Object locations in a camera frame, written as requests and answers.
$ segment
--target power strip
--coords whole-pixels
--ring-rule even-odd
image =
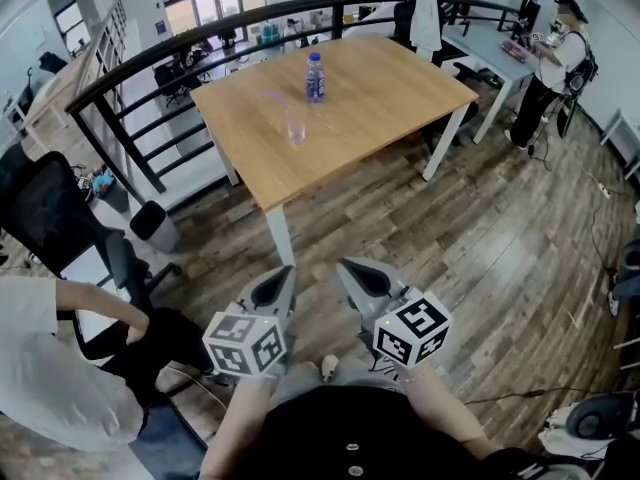
[[[609,194],[609,191],[602,183],[598,182],[598,188],[600,189],[600,192],[604,194],[604,197],[606,197],[607,199],[611,199],[611,194]]]

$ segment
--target plastic water bottle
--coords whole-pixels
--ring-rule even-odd
[[[324,68],[317,52],[309,55],[307,62],[307,100],[310,103],[324,101]]]

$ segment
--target black shirt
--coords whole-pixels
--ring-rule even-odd
[[[503,450],[478,461],[425,426],[406,396],[322,386],[272,410],[234,479],[508,479],[537,459]]]

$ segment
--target white shirt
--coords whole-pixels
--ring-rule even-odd
[[[411,19],[411,44],[421,57],[431,60],[433,52],[442,49],[438,0],[416,0]]]
[[[0,411],[85,451],[134,441],[143,411],[124,379],[60,342],[54,279],[0,277]]]
[[[584,40],[578,34],[566,34],[561,41],[560,46],[553,49],[553,53],[562,66],[542,57],[536,70],[538,80],[558,94],[564,92],[567,73],[576,69],[587,56]]]

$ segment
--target trash can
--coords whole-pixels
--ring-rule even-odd
[[[131,231],[141,240],[166,254],[172,252],[180,235],[167,212],[153,201],[145,203],[131,219]]]

